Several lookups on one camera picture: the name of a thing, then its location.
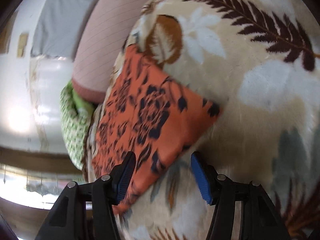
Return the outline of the orange floral garment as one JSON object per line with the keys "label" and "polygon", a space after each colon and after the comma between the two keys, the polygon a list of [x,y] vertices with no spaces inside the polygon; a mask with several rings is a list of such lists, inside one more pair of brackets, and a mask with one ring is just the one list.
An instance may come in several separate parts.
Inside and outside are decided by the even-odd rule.
{"label": "orange floral garment", "polygon": [[220,106],[163,72],[137,45],[127,47],[124,65],[107,98],[96,132],[92,159],[96,177],[111,172],[127,153],[136,165],[124,199],[125,212],[221,113]]}

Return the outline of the wooden door with glass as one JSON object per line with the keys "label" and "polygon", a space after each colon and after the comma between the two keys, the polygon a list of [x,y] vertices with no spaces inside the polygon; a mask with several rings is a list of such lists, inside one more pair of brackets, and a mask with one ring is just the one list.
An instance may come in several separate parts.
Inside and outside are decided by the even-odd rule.
{"label": "wooden door with glass", "polygon": [[1,147],[1,215],[20,239],[34,239],[68,182],[85,183],[63,153]]}

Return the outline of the green white checkered pillow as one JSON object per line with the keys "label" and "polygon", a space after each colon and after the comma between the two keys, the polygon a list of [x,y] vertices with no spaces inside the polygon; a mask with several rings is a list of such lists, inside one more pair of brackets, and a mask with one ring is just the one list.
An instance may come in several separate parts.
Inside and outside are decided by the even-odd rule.
{"label": "green white checkered pillow", "polygon": [[60,94],[61,130],[67,153],[73,165],[81,170],[85,154],[84,144],[95,107],[84,100],[72,82]]}

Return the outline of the beige leaf-print blanket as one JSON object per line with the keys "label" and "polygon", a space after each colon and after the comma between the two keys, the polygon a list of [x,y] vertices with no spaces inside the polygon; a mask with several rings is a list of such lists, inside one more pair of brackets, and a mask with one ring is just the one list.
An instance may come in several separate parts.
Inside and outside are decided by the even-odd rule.
{"label": "beige leaf-print blanket", "polygon": [[291,239],[319,229],[319,0],[148,0],[132,43],[221,105],[191,147],[234,181],[263,185]]}

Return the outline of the grey pillow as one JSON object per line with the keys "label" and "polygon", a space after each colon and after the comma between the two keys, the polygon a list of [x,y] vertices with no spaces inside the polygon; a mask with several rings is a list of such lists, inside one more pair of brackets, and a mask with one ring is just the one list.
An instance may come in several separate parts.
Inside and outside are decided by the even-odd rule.
{"label": "grey pillow", "polygon": [[99,0],[46,0],[31,56],[74,59],[85,25]]}

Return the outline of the pink bolster pillow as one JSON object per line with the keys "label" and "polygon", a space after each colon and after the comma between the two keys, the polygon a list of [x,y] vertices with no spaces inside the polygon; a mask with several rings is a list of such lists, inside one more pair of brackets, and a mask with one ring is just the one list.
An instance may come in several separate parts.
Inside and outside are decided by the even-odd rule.
{"label": "pink bolster pillow", "polygon": [[148,0],[99,0],[76,52],[72,85],[86,101],[103,103],[116,58]]}

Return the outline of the beige wall switch plates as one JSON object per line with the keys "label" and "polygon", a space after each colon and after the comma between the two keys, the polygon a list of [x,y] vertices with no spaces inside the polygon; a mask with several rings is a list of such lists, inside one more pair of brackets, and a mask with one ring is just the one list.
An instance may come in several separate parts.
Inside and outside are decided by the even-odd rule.
{"label": "beige wall switch plates", "polygon": [[22,58],[25,54],[25,48],[28,42],[28,33],[21,33],[18,39],[18,47],[17,47],[17,57]]}

